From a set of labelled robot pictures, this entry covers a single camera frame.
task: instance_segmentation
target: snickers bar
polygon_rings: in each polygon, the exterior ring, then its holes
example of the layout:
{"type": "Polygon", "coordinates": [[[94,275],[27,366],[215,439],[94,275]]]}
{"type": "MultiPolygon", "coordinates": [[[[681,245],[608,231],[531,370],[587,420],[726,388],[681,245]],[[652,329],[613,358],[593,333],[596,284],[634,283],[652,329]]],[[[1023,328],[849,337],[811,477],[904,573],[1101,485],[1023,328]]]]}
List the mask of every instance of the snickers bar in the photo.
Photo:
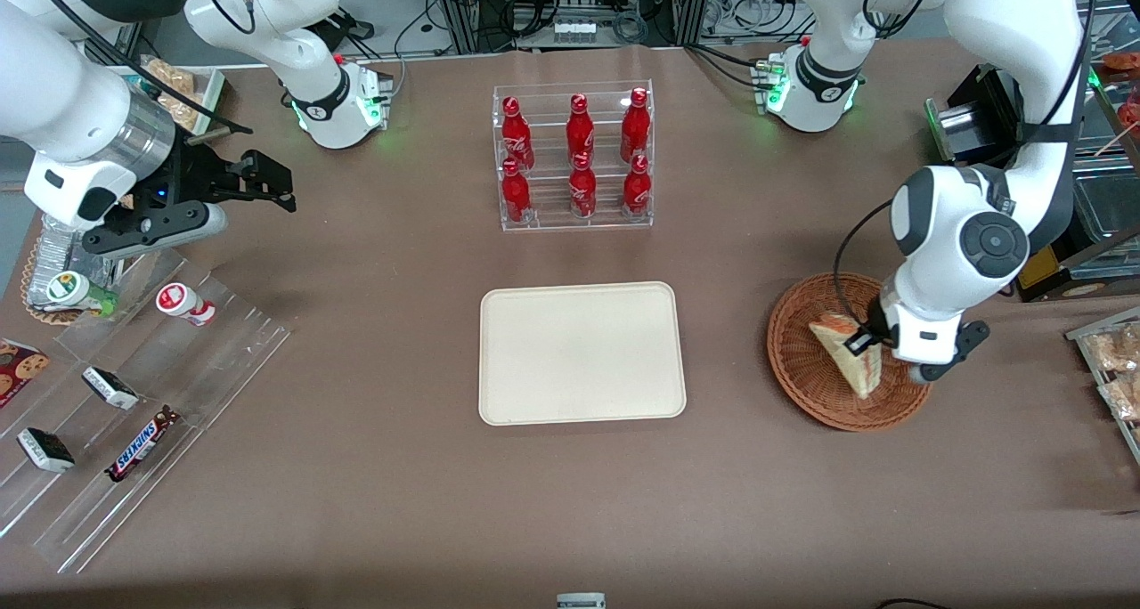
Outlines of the snickers bar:
{"type": "Polygon", "coordinates": [[[142,462],[142,458],[154,449],[158,440],[166,435],[166,429],[174,422],[178,422],[179,417],[181,415],[171,411],[169,406],[163,405],[162,411],[156,413],[150,422],[147,422],[146,427],[131,441],[131,445],[127,447],[127,450],[122,455],[119,455],[119,460],[107,468],[107,476],[111,476],[111,480],[113,482],[122,482],[142,462]]]}

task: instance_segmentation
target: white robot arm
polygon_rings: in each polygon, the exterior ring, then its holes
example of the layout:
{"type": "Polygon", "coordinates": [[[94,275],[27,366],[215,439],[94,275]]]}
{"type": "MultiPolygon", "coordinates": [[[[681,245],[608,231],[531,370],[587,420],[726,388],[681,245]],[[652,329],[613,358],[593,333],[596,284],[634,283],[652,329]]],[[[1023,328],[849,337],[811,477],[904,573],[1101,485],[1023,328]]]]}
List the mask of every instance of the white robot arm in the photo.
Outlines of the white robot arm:
{"type": "Polygon", "coordinates": [[[201,239],[226,227],[215,205],[225,200],[295,210],[288,169],[256,151],[230,163],[189,145],[158,103],[64,38],[76,36],[81,23],[122,25],[176,10],[182,0],[84,0],[90,22],[68,0],[48,1],[71,13],[66,24],[42,0],[0,0],[0,135],[36,151],[25,193],[54,219],[85,232],[84,249],[122,258],[201,239]],[[130,208],[120,202],[128,195],[130,208]]]}
{"type": "MultiPolygon", "coordinates": [[[[866,21],[868,5],[898,14],[918,7],[917,0],[806,1],[820,32],[806,48],[782,54],[783,73],[773,68],[773,75],[787,79],[777,82],[768,109],[793,128],[819,131],[841,116],[880,34],[866,21]]],[[[848,347],[861,352],[886,341],[896,357],[914,363],[915,380],[930,381],[988,335],[983,323],[962,324],[966,309],[1009,284],[1031,252],[1068,225],[1076,100],[1085,78],[1075,0],[921,1],[944,6],[952,36],[1018,82],[1025,141],[1008,170],[925,168],[890,204],[891,230],[906,260],[870,304],[865,333],[848,347]]]]}
{"type": "Polygon", "coordinates": [[[326,148],[345,148],[383,123],[374,71],[339,65],[304,26],[336,13],[340,0],[187,0],[186,19],[206,43],[268,65],[293,98],[301,128],[326,148]]]}

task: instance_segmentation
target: cookie package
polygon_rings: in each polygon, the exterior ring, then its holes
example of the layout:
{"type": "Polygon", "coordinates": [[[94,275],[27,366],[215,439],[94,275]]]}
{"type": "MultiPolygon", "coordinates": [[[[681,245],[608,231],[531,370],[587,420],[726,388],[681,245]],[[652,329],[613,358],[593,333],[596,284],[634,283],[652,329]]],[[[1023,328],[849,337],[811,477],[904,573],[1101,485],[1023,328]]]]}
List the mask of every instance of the cookie package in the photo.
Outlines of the cookie package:
{"type": "Polygon", "coordinates": [[[858,324],[844,315],[825,312],[807,326],[834,360],[855,395],[865,400],[882,380],[882,349],[876,344],[863,355],[853,356],[844,342],[858,331],[858,324]]]}
{"type": "Polygon", "coordinates": [[[50,362],[39,349],[0,338],[0,408],[11,401],[50,362]]]}

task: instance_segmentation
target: clear display case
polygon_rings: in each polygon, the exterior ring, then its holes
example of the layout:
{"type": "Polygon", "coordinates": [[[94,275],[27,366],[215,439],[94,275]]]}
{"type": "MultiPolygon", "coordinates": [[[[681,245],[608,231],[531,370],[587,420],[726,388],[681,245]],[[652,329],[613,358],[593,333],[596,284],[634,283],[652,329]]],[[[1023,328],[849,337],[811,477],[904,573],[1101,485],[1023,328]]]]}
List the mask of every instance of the clear display case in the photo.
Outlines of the clear display case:
{"type": "Polygon", "coordinates": [[[19,522],[60,573],[83,569],[288,336],[170,250],[139,258],[111,289],[117,312],[74,322],[41,349],[51,365],[0,409],[0,535],[19,522]],[[160,312],[155,295],[170,282],[213,302],[214,319],[197,327],[160,312]],[[117,374],[140,400],[128,411],[103,401],[81,379],[88,366],[117,374]],[[104,470],[164,405],[181,419],[113,482],[104,470]],[[36,468],[16,441],[25,428],[58,436],[75,465],[64,473],[36,468]]]}
{"type": "Polygon", "coordinates": [[[657,178],[653,169],[653,131],[649,129],[646,157],[649,174],[653,180],[649,211],[640,220],[628,219],[621,211],[622,189],[629,164],[620,156],[621,120],[629,107],[629,94],[641,87],[649,91],[646,108],[653,117],[654,99],[651,81],[594,82],[539,86],[495,87],[491,100],[491,127],[495,148],[496,193],[499,198],[499,220],[503,230],[549,230],[605,228],[645,228],[653,224],[653,189],[657,178]],[[567,122],[570,119],[570,96],[586,95],[589,115],[594,121],[594,164],[597,177],[597,210],[591,218],[578,218],[570,210],[570,160],[567,152],[567,122]],[[522,116],[530,124],[535,148],[535,165],[523,171],[530,185],[530,201],[535,218],[527,224],[511,221],[503,198],[503,162],[507,159],[503,143],[503,99],[519,99],[522,116]]]}

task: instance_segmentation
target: cardboard box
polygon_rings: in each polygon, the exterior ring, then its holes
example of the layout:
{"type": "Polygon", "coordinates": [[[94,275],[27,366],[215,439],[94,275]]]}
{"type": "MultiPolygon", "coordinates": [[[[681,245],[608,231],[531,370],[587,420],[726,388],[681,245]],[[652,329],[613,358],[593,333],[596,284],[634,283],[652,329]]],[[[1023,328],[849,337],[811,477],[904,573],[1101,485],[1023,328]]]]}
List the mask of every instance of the cardboard box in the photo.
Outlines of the cardboard box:
{"type": "Polygon", "coordinates": [[[0,408],[50,363],[39,349],[0,338],[0,408]]]}

